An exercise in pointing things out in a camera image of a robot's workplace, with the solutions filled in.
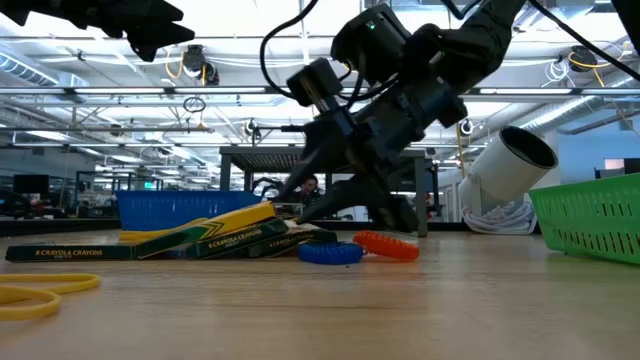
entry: orange ring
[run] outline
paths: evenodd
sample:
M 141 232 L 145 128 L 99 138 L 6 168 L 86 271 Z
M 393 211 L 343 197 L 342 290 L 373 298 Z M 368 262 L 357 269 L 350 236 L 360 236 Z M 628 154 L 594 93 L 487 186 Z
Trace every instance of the orange ring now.
M 373 231 L 357 232 L 353 242 L 372 254 L 402 261 L 414 261 L 420 256 L 420 249 L 417 246 Z

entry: blue plastic bin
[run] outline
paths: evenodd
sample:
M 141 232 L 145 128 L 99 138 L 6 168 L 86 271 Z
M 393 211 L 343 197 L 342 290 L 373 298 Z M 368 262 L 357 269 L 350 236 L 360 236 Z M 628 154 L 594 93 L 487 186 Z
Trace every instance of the blue plastic bin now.
M 122 230 L 170 229 L 260 202 L 244 191 L 118 191 Z

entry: desk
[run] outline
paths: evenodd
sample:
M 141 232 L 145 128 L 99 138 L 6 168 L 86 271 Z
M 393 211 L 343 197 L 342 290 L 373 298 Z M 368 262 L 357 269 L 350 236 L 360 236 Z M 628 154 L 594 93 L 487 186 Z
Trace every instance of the desk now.
M 254 173 L 289 173 L 302 155 L 301 147 L 240 147 L 220 148 L 222 156 L 220 169 L 220 190 L 229 190 L 231 183 L 231 164 L 244 172 L 244 190 L 251 190 Z M 418 236 L 427 236 L 427 204 L 425 201 L 425 153 L 421 150 L 405 150 L 400 153 L 401 161 L 412 163 L 415 169 L 416 216 L 418 217 Z M 332 183 L 331 175 L 351 174 L 353 170 L 347 164 L 336 164 L 331 169 L 321 169 L 326 174 L 327 191 Z
M 339 233 L 348 241 L 352 233 Z M 116 241 L 116 231 L 0 240 Z M 405 238 L 416 243 L 415 237 Z M 91 360 L 637 359 L 637 266 L 564 256 L 539 237 L 431 232 L 417 262 L 11 264 L 87 272 L 48 318 L 0 323 L 0 358 Z

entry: blue plastic ring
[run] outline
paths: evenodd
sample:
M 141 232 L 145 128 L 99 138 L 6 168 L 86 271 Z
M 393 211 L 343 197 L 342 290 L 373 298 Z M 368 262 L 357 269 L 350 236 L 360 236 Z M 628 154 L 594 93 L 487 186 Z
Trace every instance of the blue plastic ring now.
M 347 265 L 360 262 L 364 250 L 357 244 L 304 244 L 298 250 L 302 261 L 322 265 Z

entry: green basket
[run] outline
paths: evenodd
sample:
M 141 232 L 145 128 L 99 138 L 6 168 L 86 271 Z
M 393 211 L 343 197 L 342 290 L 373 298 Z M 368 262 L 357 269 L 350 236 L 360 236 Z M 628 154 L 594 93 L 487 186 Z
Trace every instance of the green basket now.
M 640 264 L 640 174 L 529 195 L 549 249 Z

